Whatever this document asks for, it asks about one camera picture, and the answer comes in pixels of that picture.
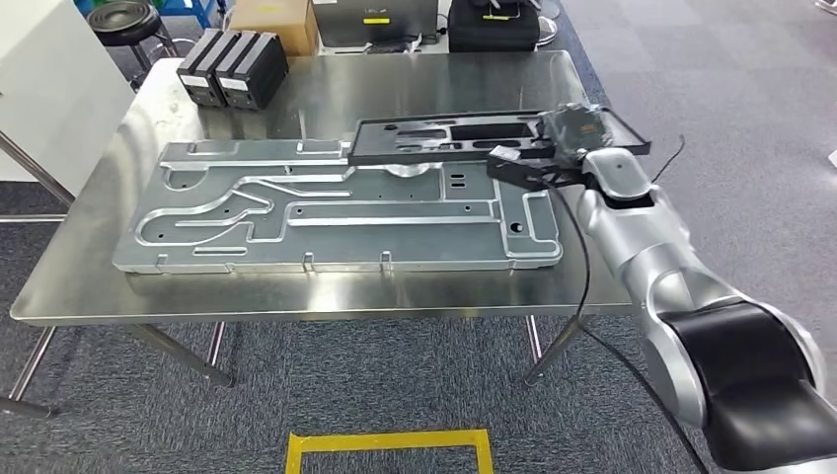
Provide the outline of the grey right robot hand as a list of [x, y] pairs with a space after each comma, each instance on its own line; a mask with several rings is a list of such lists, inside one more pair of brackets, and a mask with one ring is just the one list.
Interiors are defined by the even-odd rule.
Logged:
[[599, 106], [561, 104], [555, 110], [539, 113], [538, 123], [541, 136], [552, 142], [554, 157], [559, 161], [577, 161], [586, 152], [614, 143]]

